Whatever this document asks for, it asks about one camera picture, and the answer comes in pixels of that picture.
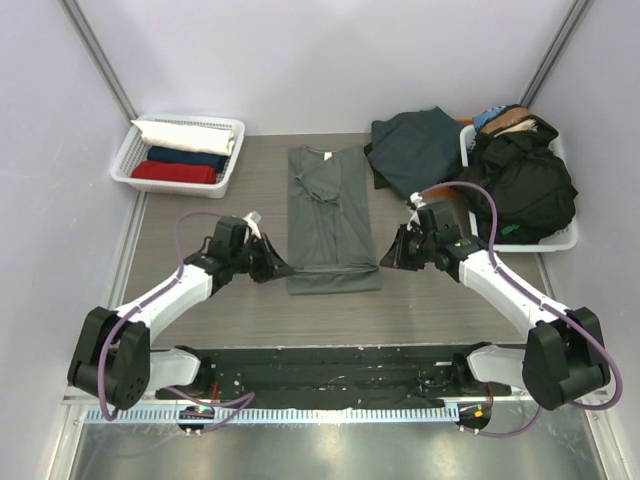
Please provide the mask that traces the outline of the grey t shirt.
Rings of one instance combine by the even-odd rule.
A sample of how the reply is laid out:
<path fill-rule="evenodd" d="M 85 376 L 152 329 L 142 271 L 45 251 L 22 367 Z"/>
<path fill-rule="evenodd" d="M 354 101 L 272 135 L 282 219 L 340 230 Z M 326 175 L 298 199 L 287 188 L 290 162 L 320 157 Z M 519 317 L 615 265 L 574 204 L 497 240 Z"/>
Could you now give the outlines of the grey t shirt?
<path fill-rule="evenodd" d="M 380 290 L 363 148 L 293 147 L 287 159 L 289 294 Z"/>

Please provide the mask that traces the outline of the white plastic basket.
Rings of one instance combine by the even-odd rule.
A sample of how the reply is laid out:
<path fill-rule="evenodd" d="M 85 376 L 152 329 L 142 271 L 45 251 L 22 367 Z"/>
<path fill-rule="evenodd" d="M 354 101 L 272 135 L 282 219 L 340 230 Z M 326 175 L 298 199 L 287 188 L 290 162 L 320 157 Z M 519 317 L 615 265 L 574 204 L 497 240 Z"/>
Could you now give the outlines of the white plastic basket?
<path fill-rule="evenodd" d="M 469 165 L 469 154 L 475 145 L 476 131 L 473 125 L 466 125 L 459 134 L 461 165 Z M 577 217 L 569 225 L 553 235 L 541 239 L 534 244 L 514 244 L 497 242 L 494 249 L 500 253 L 549 253 L 566 251 L 573 248 L 578 241 Z"/>
<path fill-rule="evenodd" d="M 144 115 L 131 122 L 111 177 L 139 191 L 221 199 L 244 136 L 240 120 Z"/>

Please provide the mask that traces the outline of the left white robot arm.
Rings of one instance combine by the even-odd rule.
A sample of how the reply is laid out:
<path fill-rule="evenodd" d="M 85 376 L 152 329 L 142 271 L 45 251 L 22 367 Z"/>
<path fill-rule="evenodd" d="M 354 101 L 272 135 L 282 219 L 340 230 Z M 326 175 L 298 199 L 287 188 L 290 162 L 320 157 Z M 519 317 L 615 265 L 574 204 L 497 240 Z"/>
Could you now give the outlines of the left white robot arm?
<path fill-rule="evenodd" d="M 155 339 L 174 321 L 213 297 L 235 276 L 257 284 L 293 275 L 258 226 L 260 217 L 220 216 L 212 235 L 177 270 L 141 297 L 86 316 L 68 370 L 69 383 L 97 398 L 104 418 L 136 405 L 148 391 L 173 390 L 205 397 L 214 380 L 212 361 L 178 346 L 155 351 Z"/>

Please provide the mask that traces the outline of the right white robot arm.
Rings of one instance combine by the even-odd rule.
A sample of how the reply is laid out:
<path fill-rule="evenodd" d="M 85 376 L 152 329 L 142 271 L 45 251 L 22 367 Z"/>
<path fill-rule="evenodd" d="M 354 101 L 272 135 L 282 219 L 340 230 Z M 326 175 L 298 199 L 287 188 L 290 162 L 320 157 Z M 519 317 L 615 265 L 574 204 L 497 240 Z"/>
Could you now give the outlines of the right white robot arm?
<path fill-rule="evenodd" d="M 523 389 L 554 410 L 607 386 L 611 369 L 597 316 L 546 296 L 491 254 L 485 242 L 463 235 L 446 201 L 410 205 L 381 266 L 418 271 L 431 264 L 479 294 L 522 335 L 522 348 L 482 344 L 451 371 L 457 391 L 472 395 L 486 383 Z"/>

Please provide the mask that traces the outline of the dark teal t shirt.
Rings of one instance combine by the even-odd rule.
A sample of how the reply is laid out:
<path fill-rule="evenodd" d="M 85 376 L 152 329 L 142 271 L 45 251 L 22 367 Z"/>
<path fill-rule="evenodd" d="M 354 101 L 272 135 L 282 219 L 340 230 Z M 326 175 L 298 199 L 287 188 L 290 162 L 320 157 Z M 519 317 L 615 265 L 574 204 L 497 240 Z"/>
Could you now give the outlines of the dark teal t shirt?
<path fill-rule="evenodd" d="M 439 107 L 373 121 L 364 154 L 374 187 L 389 188 L 407 199 L 455 177 L 461 168 L 459 136 L 463 128 Z"/>

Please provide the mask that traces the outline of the white rolled t shirt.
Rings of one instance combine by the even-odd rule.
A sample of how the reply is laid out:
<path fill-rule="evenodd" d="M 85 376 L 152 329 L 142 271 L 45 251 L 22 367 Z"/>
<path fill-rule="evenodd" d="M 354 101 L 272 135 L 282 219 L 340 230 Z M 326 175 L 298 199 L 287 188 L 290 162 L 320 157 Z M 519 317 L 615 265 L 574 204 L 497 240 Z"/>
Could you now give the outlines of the white rolled t shirt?
<path fill-rule="evenodd" d="M 230 156 L 235 146 L 232 130 L 147 120 L 131 123 L 140 130 L 142 140 L 151 146 L 222 156 Z"/>

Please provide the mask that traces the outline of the black clothes pile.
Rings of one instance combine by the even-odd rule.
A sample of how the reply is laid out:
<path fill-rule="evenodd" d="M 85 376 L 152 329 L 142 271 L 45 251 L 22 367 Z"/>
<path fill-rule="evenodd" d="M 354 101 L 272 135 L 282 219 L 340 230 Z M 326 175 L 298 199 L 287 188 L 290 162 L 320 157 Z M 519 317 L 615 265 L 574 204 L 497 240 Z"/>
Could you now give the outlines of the black clothes pile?
<path fill-rule="evenodd" d="M 497 211 L 495 243 L 534 244 L 566 228 L 576 215 L 578 191 L 565 162 L 551 149 L 559 132 L 541 117 L 532 116 L 496 134 L 477 133 L 455 181 L 475 184 L 457 190 L 475 214 L 478 236 L 487 241 L 492 212 Z"/>

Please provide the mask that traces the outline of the red rolled t shirt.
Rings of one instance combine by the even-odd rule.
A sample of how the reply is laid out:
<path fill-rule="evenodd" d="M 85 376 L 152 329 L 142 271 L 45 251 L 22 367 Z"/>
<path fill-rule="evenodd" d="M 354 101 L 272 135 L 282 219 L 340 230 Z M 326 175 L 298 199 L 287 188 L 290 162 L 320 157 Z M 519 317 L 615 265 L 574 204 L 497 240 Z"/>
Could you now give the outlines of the red rolled t shirt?
<path fill-rule="evenodd" d="M 206 165 L 188 165 L 146 160 L 132 172 L 132 178 L 181 183 L 214 184 L 217 172 Z"/>

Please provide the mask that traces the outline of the navy rolled t shirt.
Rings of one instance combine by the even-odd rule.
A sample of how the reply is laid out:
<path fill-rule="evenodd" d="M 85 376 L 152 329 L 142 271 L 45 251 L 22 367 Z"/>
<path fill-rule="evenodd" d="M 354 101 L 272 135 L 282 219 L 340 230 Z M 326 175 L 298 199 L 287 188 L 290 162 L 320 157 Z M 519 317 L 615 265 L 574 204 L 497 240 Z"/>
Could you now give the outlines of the navy rolled t shirt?
<path fill-rule="evenodd" d="M 217 172 L 224 170 L 229 157 L 219 154 L 190 152 L 175 150 L 165 147 L 152 146 L 147 152 L 149 161 L 164 162 L 171 164 L 185 164 L 194 166 L 208 166 Z"/>

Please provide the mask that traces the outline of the blue and tan clothes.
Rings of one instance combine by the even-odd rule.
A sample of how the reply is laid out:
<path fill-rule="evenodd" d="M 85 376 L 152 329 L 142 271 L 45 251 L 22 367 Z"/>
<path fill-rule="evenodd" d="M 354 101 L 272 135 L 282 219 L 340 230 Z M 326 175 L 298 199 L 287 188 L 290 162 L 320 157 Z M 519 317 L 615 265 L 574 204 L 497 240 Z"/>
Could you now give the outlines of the blue and tan clothes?
<path fill-rule="evenodd" d="M 529 119 L 532 112 L 518 104 L 492 107 L 472 119 L 477 133 L 496 134 Z"/>

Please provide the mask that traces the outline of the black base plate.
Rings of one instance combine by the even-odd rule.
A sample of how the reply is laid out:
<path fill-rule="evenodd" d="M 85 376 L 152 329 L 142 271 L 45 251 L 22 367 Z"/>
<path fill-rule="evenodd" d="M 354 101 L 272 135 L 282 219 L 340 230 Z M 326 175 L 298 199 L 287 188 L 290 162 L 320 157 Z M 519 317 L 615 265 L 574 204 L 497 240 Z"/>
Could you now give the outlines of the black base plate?
<path fill-rule="evenodd" d="M 472 379 L 469 345 L 225 348 L 200 351 L 208 375 L 185 393 L 254 408 L 342 410 L 441 406 L 454 397 L 507 397 L 511 387 Z"/>

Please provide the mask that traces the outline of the right aluminium frame post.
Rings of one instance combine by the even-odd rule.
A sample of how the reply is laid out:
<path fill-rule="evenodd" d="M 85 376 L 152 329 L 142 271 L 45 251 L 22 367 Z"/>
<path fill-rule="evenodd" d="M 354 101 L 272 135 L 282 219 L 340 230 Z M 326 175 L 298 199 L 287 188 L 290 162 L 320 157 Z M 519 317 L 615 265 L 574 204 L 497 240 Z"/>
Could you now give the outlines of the right aluminium frame post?
<path fill-rule="evenodd" d="M 522 106 L 531 107 L 534 104 L 553 69 L 558 64 L 565 49 L 594 3 L 594 0 L 573 0 L 570 3 L 569 9 L 552 36 L 551 42 L 546 48 L 541 61 L 520 98 L 520 104 Z"/>

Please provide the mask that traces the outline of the aluminium frame post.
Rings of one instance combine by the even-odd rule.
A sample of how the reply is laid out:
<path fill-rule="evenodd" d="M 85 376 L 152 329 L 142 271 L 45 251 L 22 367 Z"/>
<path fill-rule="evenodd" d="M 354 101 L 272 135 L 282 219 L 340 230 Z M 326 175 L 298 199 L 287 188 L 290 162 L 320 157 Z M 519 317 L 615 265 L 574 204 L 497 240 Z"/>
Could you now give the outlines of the aluminium frame post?
<path fill-rule="evenodd" d="M 594 3 L 594 0 L 573 0 L 570 3 L 569 9 L 552 36 L 551 42 L 546 48 L 541 61 L 520 98 L 520 104 L 522 106 L 531 107 L 534 104 L 553 69 L 558 64 L 565 49 Z"/>
<path fill-rule="evenodd" d="M 60 0 L 59 4 L 124 117 L 128 120 L 137 118 L 137 111 L 125 92 L 79 2 L 76 0 Z"/>

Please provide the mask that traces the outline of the left aluminium frame post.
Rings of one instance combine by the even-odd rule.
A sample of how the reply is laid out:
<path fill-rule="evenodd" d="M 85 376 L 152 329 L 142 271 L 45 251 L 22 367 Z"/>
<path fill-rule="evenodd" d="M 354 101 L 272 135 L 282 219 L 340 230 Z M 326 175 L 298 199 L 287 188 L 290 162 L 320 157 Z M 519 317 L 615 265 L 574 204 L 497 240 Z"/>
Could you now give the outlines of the left aluminium frame post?
<path fill-rule="evenodd" d="M 124 117 L 128 120 L 137 118 L 137 111 L 125 92 L 79 2 L 76 0 L 60 0 L 59 4 Z"/>

